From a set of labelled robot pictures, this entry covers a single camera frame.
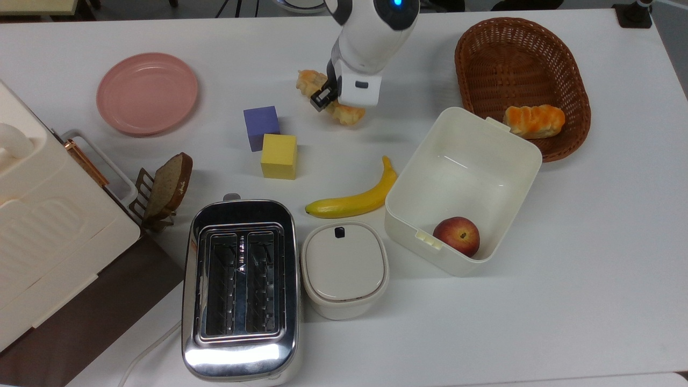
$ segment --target bread roll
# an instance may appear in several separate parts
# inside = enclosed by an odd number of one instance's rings
[[[315,70],[299,71],[297,89],[308,98],[320,90],[327,82],[327,76]],[[342,125],[354,125],[365,115],[365,109],[342,105],[339,101],[330,103],[325,110]]]
[[[551,105],[511,106],[504,113],[504,124],[511,128],[511,133],[526,139],[556,136],[565,121],[561,109]]]

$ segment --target banana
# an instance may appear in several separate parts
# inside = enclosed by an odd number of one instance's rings
[[[317,218],[332,219],[361,215],[380,208],[385,203],[391,186],[396,182],[396,172],[389,157],[383,156],[383,166],[383,175],[375,187],[358,195],[316,200],[305,206],[305,212]]]

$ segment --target white bread box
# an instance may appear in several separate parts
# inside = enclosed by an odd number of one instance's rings
[[[0,81],[0,351],[139,236],[139,226]]]

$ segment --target brown basket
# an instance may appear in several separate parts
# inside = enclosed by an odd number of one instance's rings
[[[500,17],[469,28],[454,53],[464,108],[502,122],[510,106],[549,104],[566,124],[550,138],[530,140],[544,162],[578,149],[590,130],[590,103],[576,61],[551,31],[525,19]]]

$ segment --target plastic fruit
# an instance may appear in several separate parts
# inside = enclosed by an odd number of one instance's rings
[[[317,218],[346,218],[382,207],[391,186],[396,182],[396,172],[389,157],[383,156],[383,166],[383,175],[375,187],[358,195],[317,200],[305,206],[306,213]]]
[[[432,236],[469,258],[480,248],[480,233],[477,227],[462,216],[443,220],[435,227]]]

